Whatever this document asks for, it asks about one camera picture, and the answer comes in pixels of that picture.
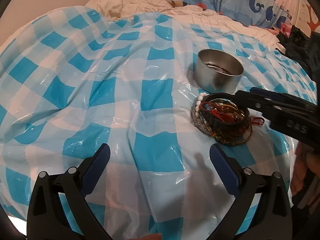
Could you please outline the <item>person's right hand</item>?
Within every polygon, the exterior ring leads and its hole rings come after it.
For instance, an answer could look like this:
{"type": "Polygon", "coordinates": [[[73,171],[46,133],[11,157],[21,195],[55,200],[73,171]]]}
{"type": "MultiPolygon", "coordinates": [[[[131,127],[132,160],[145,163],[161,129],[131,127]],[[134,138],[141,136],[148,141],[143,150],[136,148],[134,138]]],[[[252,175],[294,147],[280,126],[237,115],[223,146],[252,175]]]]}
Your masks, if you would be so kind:
{"type": "MultiPolygon", "coordinates": [[[[319,154],[315,154],[313,148],[302,142],[299,142],[295,151],[295,155],[296,159],[290,185],[293,196],[303,189],[307,170],[310,170],[319,178],[319,154]]],[[[307,202],[310,215],[314,213],[318,204],[319,183],[307,202]]]]}

